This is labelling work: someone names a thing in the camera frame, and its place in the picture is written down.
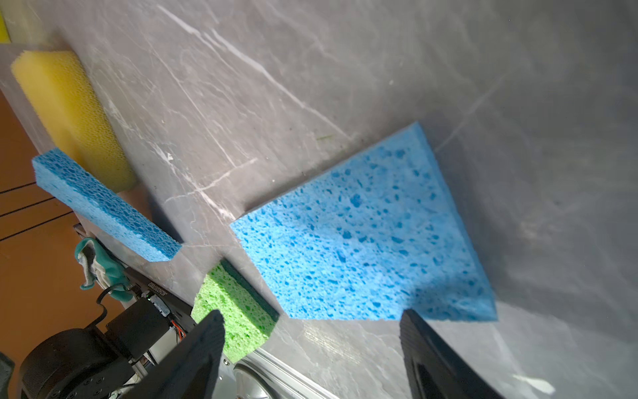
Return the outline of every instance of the gray marble countertop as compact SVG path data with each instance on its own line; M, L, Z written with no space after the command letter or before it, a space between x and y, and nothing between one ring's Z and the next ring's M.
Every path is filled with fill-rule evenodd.
M433 326L508 398L638 382L638 7L629 0L2 0L15 44L73 49L184 240L139 265L192 302L228 225L419 120L500 321ZM341 398L409 397L397 322L283 317L264 349Z

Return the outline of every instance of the green sponge with scouring pad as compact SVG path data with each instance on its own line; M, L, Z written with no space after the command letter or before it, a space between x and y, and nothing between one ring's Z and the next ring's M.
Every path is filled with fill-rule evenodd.
M262 346L279 319L277 311L225 259L204 277L191 316L199 323L215 309L224 316L224 354L233 363Z

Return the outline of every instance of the yellow object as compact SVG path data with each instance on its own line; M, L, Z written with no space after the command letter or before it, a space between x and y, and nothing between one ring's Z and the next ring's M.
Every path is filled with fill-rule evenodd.
M2 12L0 12L0 43L11 43L11 39L9 39L9 32L6 31Z
M114 192L135 184L80 60L71 51L25 51L11 65L59 149Z

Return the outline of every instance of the large blue sponge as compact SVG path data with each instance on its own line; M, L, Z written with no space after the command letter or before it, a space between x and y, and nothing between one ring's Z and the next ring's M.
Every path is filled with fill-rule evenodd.
M59 149L33 158L38 186L149 262L171 260L181 245Z
M496 320L418 123L232 224L294 319Z

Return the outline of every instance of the dark green scouring pad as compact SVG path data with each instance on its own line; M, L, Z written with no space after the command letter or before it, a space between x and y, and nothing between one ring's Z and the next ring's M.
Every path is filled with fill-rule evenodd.
M206 274L191 316L199 323L214 309L224 316L224 354L233 363L262 346L279 319L277 311L225 259Z

